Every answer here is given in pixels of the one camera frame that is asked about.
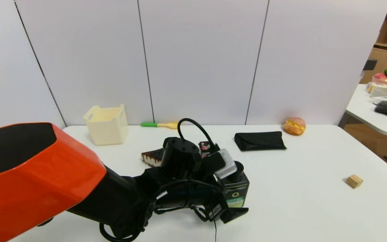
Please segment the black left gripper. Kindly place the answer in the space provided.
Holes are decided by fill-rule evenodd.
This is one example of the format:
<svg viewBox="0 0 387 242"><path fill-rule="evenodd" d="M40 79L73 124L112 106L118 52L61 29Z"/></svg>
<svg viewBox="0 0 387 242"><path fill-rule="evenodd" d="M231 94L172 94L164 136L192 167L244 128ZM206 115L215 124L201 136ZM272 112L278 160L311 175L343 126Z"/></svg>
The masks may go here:
<svg viewBox="0 0 387 242"><path fill-rule="evenodd" d="M249 208L228 208L228 190L218 183L170 182L169 208L191 209L202 221L214 221L221 215L224 224L245 215Z"/></svg>

